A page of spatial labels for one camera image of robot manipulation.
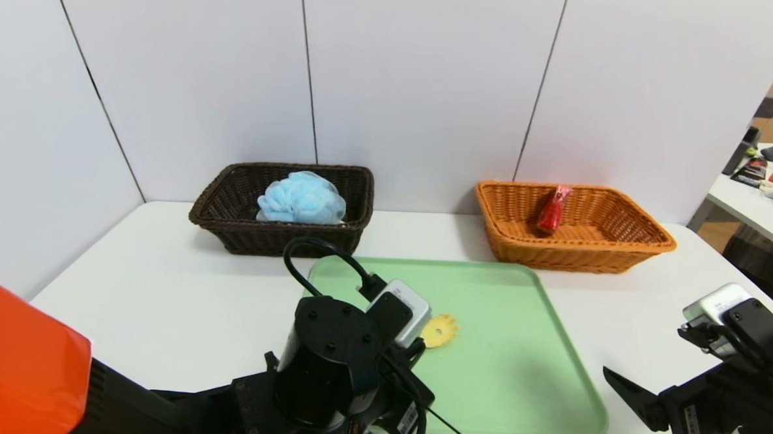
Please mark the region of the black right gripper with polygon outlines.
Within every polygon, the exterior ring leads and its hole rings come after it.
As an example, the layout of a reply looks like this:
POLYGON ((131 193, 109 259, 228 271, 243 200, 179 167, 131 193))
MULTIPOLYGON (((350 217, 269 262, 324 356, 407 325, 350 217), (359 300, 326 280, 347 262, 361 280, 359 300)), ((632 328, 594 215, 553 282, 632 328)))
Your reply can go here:
POLYGON ((738 416, 750 374, 720 364, 655 395, 604 366, 607 384, 651 431, 672 434, 742 434, 738 416))

